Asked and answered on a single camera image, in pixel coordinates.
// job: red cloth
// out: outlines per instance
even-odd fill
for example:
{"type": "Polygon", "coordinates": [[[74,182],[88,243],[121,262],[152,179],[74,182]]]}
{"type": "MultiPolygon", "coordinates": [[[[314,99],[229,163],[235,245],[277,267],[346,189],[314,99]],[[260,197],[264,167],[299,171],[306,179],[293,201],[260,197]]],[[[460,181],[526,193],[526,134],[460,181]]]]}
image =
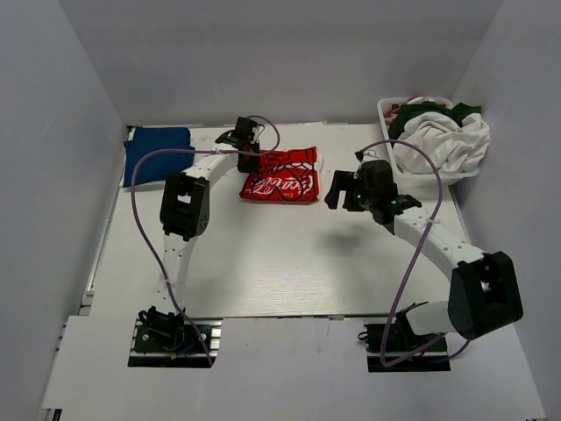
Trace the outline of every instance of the red cloth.
{"type": "Polygon", "coordinates": [[[239,196],[268,202],[315,202],[319,194],[316,147],[275,151],[261,157],[261,169],[249,174],[239,196]]]}

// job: clothes pile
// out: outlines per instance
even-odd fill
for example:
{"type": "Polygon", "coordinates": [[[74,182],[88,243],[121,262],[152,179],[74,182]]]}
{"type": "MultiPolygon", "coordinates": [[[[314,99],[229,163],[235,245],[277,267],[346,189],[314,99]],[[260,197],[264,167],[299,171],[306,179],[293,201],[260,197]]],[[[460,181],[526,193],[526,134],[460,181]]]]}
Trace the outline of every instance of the clothes pile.
{"type": "MultiPolygon", "coordinates": [[[[392,103],[384,111],[390,139],[421,148],[439,172],[472,172],[489,146],[489,126],[481,119],[481,107],[459,103],[448,108],[429,97],[413,96],[405,104],[392,103]]],[[[414,149],[395,144],[395,162],[410,174],[430,174],[429,163],[414,149]]]]}

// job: green cloth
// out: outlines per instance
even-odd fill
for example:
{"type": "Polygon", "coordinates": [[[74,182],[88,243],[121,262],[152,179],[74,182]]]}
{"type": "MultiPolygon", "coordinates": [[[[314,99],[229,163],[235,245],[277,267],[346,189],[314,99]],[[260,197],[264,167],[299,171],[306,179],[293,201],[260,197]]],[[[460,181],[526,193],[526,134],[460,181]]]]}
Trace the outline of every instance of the green cloth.
{"type": "Polygon", "coordinates": [[[481,107],[472,107],[465,103],[459,103],[454,108],[449,109],[443,105],[425,101],[424,103],[412,103],[411,105],[402,105],[397,117],[390,125],[387,135],[391,140],[398,139],[405,131],[405,124],[411,119],[424,114],[425,112],[438,112],[454,120],[460,127],[464,118],[473,113],[481,114],[481,107]]]}

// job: gray wall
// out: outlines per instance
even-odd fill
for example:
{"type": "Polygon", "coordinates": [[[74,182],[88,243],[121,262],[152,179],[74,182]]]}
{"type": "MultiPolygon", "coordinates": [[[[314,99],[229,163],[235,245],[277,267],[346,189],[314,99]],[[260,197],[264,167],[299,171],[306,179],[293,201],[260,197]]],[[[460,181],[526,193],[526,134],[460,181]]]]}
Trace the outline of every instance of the gray wall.
{"type": "Polygon", "coordinates": [[[370,122],[448,96],[501,0],[60,0],[125,123],[370,122]]]}
{"type": "Polygon", "coordinates": [[[549,419],[561,420],[561,3],[507,0],[454,99],[480,103],[491,146],[458,185],[472,239],[515,260],[516,330],[549,419]]]}
{"type": "Polygon", "coordinates": [[[0,9],[0,413],[28,421],[82,298],[124,126],[56,0],[0,9]]]}

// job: cable tie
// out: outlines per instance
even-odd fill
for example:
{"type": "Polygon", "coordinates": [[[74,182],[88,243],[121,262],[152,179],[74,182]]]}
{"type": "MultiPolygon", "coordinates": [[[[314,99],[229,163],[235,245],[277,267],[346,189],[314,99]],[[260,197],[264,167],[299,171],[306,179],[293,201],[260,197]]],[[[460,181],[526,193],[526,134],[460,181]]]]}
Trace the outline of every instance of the cable tie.
{"type": "Polygon", "coordinates": [[[220,149],[219,145],[214,145],[212,147],[212,151],[216,154],[216,155],[221,155],[221,156],[225,156],[226,153],[224,153],[224,151],[222,149],[220,149]]]}
{"type": "Polygon", "coordinates": [[[428,224],[428,223],[431,223],[431,224],[433,224],[433,225],[435,225],[435,224],[440,224],[440,219],[433,219],[433,218],[431,218],[431,217],[427,217],[427,224],[428,224]]]}

